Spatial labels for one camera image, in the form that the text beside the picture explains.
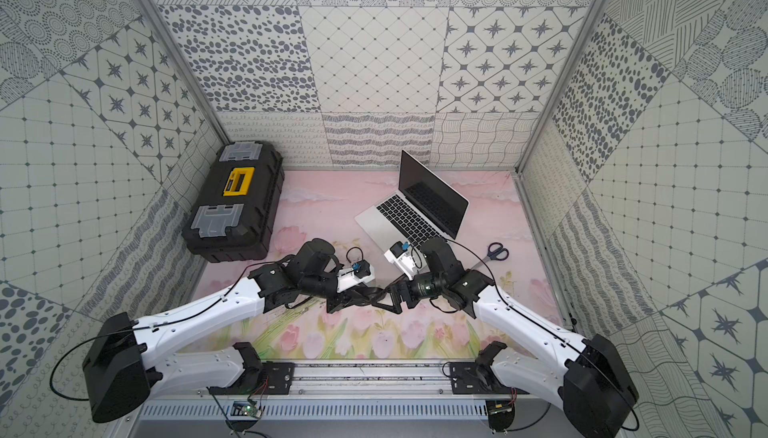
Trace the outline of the silver laptop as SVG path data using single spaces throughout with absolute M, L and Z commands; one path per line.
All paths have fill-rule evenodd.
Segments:
M 455 239 L 468 208 L 464 196 L 403 150 L 397 191 L 355 222 L 383 252 L 397 242 L 419 251 L 431 238 Z

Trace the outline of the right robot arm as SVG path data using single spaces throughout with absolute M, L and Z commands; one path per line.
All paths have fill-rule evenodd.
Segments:
M 416 262 L 410 247 L 393 244 L 384 256 L 402 275 L 388 287 L 392 310 L 414 308 L 444 298 L 453 310 L 484 322 L 527 350 L 521 355 L 503 344 L 486 347 L 478 366 L 505 388 L 516 388 L 561 409 L 584 437 L 614 437 L 625 429 L 639 392 L 616 346 L 597 334 L 591 339 L 558 326 L 502 291 L 489 270 L 466 268 L 453 241 L 435 237 L 423 243 Z

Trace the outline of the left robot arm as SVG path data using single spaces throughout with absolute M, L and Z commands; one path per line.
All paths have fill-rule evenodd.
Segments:
M 136 320 L 119 313 L 103 323 L 82 362 L 91 417 L 108 423 L 151 398 L 193 389 L 214 395 L 253 391 L 263 373 L 250 343 L 187 357 L 179 350 L 300 295 L 325 300 L 328 313 L 363 304 L 361 293 L 374 278 L 367 261 L 344 267 L 334 247 L 315 238 L 296 254 L 264 263 L 232 286 L 184 306 Z

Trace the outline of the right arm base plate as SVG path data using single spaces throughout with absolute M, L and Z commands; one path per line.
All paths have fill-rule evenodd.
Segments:
M 448 362 L 444 375 L 451 382 L 454 395 L 510 394 L 512 389 L 503 385 L 491 366 L 496 356 L 508 348 L 505 343 L 493 341 L 474 361 Z

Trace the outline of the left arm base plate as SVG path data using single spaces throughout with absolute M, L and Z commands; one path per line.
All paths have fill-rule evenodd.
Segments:
M 242 365 L 228 387 L 211 387 L 212 395 L 288 395 L 296 368 L 292 362 L 263 362 L 249 342 L 236 342 L 233 349 Z

